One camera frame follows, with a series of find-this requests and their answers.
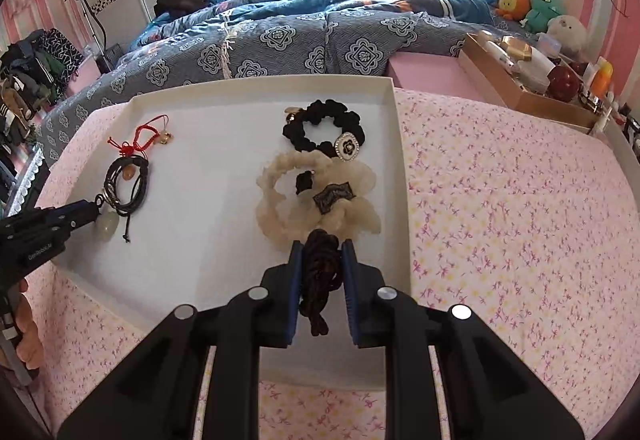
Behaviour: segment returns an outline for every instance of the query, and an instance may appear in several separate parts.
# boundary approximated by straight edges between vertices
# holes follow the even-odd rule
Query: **orange stuffed toy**
[[[523,20],[531,10],[530,0],[500,0],[495,13],[504,19]]]

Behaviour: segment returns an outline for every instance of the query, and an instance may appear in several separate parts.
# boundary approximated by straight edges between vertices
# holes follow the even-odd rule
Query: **red string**
[[[126,140],[122,144],[118,144],[111,137],[109,137],[109,139],[107,140],[107,144],[111,144],[114,148],[116,148],[120,152],[121,156],[132,156],[135,153],[142,153],[142,155],[146,158],[145,151],[149,148],[149,146],[151,146],[151,144],[153,144],[154,140],[158,136],[160,136],[160,132],[156,130],[156,128],[154,128],[151,125],[151,123],[161,118],[162,118],[162,121],[164,122],[164,128],[162,129],[162,131],[165,131],[167,125],[169,124],[169,116],[158,115],[155,118],[152,118],[150,121],[146,122],[145,124],[142,124],[136,128],[136,134],[133,139],[133,144],[130,144]],[[138,139],[140,138],[140,133],[142,133],[143,130],[151,131],[153,135],[149,138],[149,140],[145,142],[143,146],[140,146],[140,144],[138,143]]]

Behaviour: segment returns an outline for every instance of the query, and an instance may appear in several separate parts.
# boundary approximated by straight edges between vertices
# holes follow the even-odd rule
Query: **white stuffed toy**
[[[549,20],[549,36],[562,45],[562,53],[577,56],[587,43],[587,29],[574,16],[558,16]]]

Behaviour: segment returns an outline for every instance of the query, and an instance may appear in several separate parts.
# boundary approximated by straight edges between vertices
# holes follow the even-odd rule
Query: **cream scrunchie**
[[[314,186],[297,196],[298,203],[284,220],[277,205],[286,196],[277,192],[276,182],[293,169],[313,169]],[[352,200],[338,200],[327,214],[321,214],[313,197],[329,184],[349,182],[355,195]],[[256,209],[258,226],[262,233],[279,250],[289,250],[295,240],[305,242],[314,229],[324,229],[343,242],[355,240],[361,229],[379,234],[382,228],[380,217],[373,205],[364,196],[376,185],[375,173],[362,162],[344,162],[329,158],[321,151],[291,151],[280,154],[264,169],[257,184],[262,189],[262,200]]]

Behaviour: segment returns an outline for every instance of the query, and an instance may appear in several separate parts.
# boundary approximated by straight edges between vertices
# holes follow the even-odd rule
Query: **green stuffed toy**
[[[522,20],[525,30],[533,34],[546,32],[549,21],[562,16],[564,9],[556,0],[531,0],[531,10]]]

